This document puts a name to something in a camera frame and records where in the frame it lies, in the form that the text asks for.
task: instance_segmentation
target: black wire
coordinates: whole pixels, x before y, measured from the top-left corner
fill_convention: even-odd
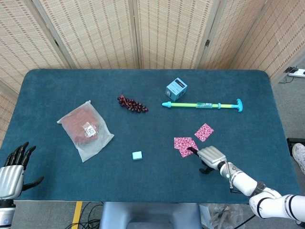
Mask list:
[[[293,77],[292,77],[292,80],[287,82],[287,77],[286,77],[286,82],[278,82],[278,83],[279,83],[279,84],[291,83],[291,82],[294,80],[294,78],[295,78],[295,77],[293,76]]]
[[[252,220],[256,215],[252,215],[249,219],[247,219],[246,221],[244,221],[243,223],[241,223],[240,225],[238,225],[236,228],[234,229],[238,229],[239,227],[241,227],[243,224],[249,222],[250,220]]]
[[[90,219],[90,215],[91,215],[91,213],[93,212],[93,209],[95,209],[96,207],[98,207],[98,206],[103,206],[103,204],[98,204],[98,205],[95,205],[92,209],[91,209],[91,211],[90,211],[90,213],[89,213],[89,215],[88,215],[88,226],[90,226],[92,223],[89,223],[91,220],[89,220]],[[95,222],[98,222],[98,226],[100,225],[100,220],[95,220]]]
[[[92,202],[88,202],[88,203],[85,205],[85,207],[82,209],[81,215],[80,215],[80,221],[81,221],[81,217],[82,217],[82,215],[83,215],[85,209],[87,208],[87,206],[88,206],[90,203],[92,203]],[[75,225],[78,225],[78,227],[77,227],[78,229],[96,229],[97,227],[99,227],[99,226],[100,226],[100,221],[101,221],[100,219],[91,219],[91,220],[89,220],[89,218],[90,218],[91,213],[93,212],[93,209],[95,209],[97,206],[103,206],[103,205],[104,205],[103,202],[101,202],[101,203],[102,203],[102,204],[95,205],[95,206],[90,210],[89,215],[88,215],[88,221],[87,221],[87,222],[72,223],[72,224],[68,225],[65,229],[71,229],[71,228],[72,228],[73,226],[75,226]]]

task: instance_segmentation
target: shoe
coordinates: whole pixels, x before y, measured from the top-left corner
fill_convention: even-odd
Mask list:
[[[301,143],[296,143],[292,147],[292,156],[295,161],[299,164],[302,172],[305,174],[305,146]]]

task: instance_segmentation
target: pink paper square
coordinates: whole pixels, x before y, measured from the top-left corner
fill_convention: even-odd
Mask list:
[[[198,147],[191,137],[175,137],[174,148],[178,149],[182,157],[186,157],[192,154],[188,147],[193,147],[198,150]]]
[[[200,139],[200,141],[204,142],[212,133],[213,129],[205,123],[200,129],[195,133],[195,136]]]

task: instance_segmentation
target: plastic bag on floor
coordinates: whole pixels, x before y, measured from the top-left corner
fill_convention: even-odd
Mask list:
[[[244,221],[238,204],[199,204],[199,207],[203,228],[233,229]]]
[[[57,123],[62,125],[73,141],[82,162],[98,154],[114,136],[90,100],[62,117]]]

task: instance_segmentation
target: power strip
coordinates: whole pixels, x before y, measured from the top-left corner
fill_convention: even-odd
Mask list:
[[[298,69],[297,71],[292,70],[288,75],[305,78],[305,69]]]

